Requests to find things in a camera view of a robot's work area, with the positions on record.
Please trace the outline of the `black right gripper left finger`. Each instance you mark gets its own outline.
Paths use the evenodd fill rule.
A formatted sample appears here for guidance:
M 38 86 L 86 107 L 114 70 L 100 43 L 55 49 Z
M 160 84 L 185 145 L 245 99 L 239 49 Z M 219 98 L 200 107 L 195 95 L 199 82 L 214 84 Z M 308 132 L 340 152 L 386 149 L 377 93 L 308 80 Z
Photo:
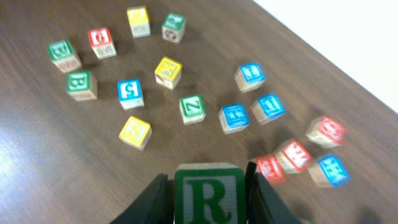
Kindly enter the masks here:
M 159 174 L 111 224 L 173 224 L 174 195 L 174 180 Z

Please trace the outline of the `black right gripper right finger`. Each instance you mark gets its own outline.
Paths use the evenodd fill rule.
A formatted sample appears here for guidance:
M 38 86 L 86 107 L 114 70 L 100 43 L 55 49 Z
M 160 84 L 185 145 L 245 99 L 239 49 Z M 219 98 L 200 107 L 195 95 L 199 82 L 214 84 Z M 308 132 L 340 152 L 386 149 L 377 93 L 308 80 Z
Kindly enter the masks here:
M 268 180 L 249 161 L 245 173 L 246 214 L 249 224 L 301 224 Z

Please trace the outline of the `green R block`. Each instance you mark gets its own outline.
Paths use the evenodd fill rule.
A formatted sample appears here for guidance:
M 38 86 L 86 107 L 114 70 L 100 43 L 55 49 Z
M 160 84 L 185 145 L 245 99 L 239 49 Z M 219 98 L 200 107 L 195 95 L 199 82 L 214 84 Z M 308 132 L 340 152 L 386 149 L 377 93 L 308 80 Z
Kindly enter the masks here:
M 245 224 L 244 172 L 227 162 L 180 164 L 174 175 L 176 224 Z

